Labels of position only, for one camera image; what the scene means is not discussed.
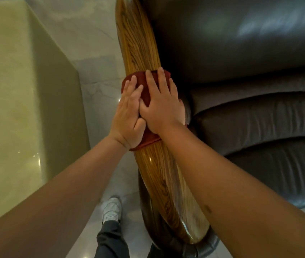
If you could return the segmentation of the person's right hand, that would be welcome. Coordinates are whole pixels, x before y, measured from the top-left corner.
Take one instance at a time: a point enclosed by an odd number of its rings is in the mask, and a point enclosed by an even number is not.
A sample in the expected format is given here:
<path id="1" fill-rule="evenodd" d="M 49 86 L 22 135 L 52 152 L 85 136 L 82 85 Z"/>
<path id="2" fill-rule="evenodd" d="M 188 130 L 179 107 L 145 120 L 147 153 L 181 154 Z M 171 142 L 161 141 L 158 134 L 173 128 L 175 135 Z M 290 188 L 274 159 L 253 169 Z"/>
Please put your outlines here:
<path id="1" fill-rule="evenodd" d="M 177 87 L 172 78 L 168 79 L 168 87 L 171 98 L 166 99 L 158 96 L 159 84 L 150 70 L 146 70 L 146 82 L 150 94 L 150 116 L 143 117 L 146 120 L 151 132 L 159 135 L 161 138 L 171 136 L 172 133 L 184 134 L 188 132 L 185 126 L 185 118 L 179 117 L 179 96 Z"/>

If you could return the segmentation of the person's left hand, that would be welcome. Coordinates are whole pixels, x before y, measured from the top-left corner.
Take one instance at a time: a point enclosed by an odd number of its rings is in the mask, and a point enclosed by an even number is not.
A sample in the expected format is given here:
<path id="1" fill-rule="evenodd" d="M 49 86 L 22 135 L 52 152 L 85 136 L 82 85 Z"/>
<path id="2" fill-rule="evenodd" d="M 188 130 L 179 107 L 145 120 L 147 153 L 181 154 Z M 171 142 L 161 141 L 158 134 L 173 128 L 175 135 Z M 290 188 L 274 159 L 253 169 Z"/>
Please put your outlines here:
<path id="1" fill-rule="evenodd" d="M 121 98 L 124 98 L 124 104 L 121 111 L 115 112 L 112 125 L 108 137 L 120 143 L 127 150 L 137 147 L 141 141 L 143 134 L 135 134 L 134 126 L 139 118 L 139 99 L 143 91 L 143 86 L 138 86 L 138 104 L 128 104 L 128 86 L 127 80 Z"/>

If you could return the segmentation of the dark red cleaning cloth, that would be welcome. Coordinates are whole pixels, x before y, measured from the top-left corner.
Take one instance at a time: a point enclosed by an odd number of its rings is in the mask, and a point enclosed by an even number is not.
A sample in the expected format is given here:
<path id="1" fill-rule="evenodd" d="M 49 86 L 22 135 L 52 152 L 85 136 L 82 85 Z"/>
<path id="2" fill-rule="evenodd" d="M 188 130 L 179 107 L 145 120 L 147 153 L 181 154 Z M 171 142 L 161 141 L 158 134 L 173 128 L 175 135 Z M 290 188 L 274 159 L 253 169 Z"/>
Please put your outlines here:
<path id="1" fill-rule="evenodd" d="M 165 76 L 168 80 L 170 78 L 170 74 L 167 71 L 164 71 L 164 72 L 165 72 Z M 150 104 L 150 94 L 149 94 L 148 85 L 147 85 L 147 82 L 146 82 L 146 74 L 144 72 L 136 72 L 136 73 L 133 73 L 133 74 L 127 76 L 125 78 L 125 80 L 128 80 L 129 77 L 132 77 L 132 75 L 135 75 L 137 77 L 137 87 L 140 86 L 140 85 L 143 86 L 141 99 L 144 101 L 146 106 L 149 106 L 149 104 Z M 156 84 L 158 84 L 157 71 L 153 71 L 152 75 L 155 79 Z M 187 133 L 184 133 L 184 134 L 179 134 L 179 135 L 175 134 L 175 133 L 172 133 L 171 136 L 161 138 L 159 135 L 151 132 L 151 130 L 148 128 L 147 123 L 146 123 L 146 129 L 144 131 L 141 143 L 137 147 L 131 149 L 130 151 L 136 151 L 136 150 L 142 149 L 144 147 L 147 147 L 148 145 L 152 145 L 155 142 L 163 141 L 163 142 L 166 143 L 166 145 L 169 149 L 172 149 L 172 152 L 176 152 L 176 151 L 179 152 L 179 151 L 181 151 L 182 146 L 186 145 L 185 142 L 181 141 L 182 140 L 182 135 L 186 135 L 186 141 L 188 141 L 189 137 L 190 137 L 189 134 L 190 134 L 190 132 L 187 132 Z"/>

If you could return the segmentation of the person's left forearm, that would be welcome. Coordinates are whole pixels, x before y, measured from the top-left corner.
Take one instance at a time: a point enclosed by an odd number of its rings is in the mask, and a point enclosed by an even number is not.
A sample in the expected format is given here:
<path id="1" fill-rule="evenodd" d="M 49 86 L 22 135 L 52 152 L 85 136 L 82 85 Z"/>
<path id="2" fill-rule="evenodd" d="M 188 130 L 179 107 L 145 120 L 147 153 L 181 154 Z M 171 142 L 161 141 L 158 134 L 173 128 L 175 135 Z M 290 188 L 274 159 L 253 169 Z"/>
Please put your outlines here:
<path id="1" fill-rule="evenodd" d="M 0 258 L 65 258 L 130 148 L 108 135 L 0 217 Z"/>

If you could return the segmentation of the person's right forearm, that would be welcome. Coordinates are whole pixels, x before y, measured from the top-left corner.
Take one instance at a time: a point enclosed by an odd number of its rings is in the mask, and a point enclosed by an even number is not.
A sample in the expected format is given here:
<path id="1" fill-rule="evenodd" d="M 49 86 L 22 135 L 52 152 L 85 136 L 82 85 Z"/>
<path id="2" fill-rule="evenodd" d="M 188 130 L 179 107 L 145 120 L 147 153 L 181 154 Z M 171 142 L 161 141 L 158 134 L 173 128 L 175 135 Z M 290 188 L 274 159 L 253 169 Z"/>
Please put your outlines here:
<path id="1" fill-rule="evenodd" d="M 233 258 L 305 258 L 305 213 L 178 122 L 157 125 L 212 229 Z"/>

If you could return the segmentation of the dark leather sofa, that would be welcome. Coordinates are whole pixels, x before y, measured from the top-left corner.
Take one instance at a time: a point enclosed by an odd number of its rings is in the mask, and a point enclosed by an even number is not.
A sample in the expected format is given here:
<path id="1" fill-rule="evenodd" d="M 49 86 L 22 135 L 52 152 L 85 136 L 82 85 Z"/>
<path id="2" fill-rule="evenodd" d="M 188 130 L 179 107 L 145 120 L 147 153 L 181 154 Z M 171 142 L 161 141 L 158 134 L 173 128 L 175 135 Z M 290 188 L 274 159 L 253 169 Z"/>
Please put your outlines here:
<path id="1" fill-rule="evenodd" d="M 139 0 L 204 143 L 305 208 L 305 0 Z"/>

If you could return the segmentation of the white sneaker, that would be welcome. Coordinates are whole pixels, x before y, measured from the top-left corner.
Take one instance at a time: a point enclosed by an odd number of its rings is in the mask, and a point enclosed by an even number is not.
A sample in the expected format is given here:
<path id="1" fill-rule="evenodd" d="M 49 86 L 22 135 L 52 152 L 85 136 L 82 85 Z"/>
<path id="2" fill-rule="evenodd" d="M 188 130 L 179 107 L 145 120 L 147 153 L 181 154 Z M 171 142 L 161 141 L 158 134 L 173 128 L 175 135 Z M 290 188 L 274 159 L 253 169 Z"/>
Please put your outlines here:
<path id="1" fill-rule="evenodd" d="M 102 224 L 107 221 L 121 223 L 122 203 L 118 196 L 112 196 L 103 204 Z"/>

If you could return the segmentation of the green marble side table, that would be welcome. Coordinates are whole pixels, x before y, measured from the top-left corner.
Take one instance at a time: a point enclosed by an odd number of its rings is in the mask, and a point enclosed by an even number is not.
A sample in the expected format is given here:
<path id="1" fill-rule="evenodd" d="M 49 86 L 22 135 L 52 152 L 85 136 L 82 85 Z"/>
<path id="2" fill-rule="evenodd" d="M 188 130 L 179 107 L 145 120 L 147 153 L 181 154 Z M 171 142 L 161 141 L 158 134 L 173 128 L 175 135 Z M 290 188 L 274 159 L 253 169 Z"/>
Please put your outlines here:
<path id="1" fill-rule="evenodd" d="M 77 70 L 25 0 L 0 0 L 0 217 L 89 149 Z"/>

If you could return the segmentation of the dark grey trousers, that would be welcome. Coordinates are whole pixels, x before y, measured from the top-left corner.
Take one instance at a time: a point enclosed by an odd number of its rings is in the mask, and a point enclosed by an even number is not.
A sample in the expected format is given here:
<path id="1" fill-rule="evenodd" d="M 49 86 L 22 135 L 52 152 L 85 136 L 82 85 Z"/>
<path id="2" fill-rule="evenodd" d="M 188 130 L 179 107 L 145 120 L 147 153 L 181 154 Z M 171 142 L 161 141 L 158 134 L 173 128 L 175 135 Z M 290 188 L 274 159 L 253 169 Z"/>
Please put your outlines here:
<path id="1" fill-rule="evenodd" d="M 118 221 L 105 221 L 97 235 L 97 249 L 94 258 L 130 258 L 129 248 L 122 236 Z"/>

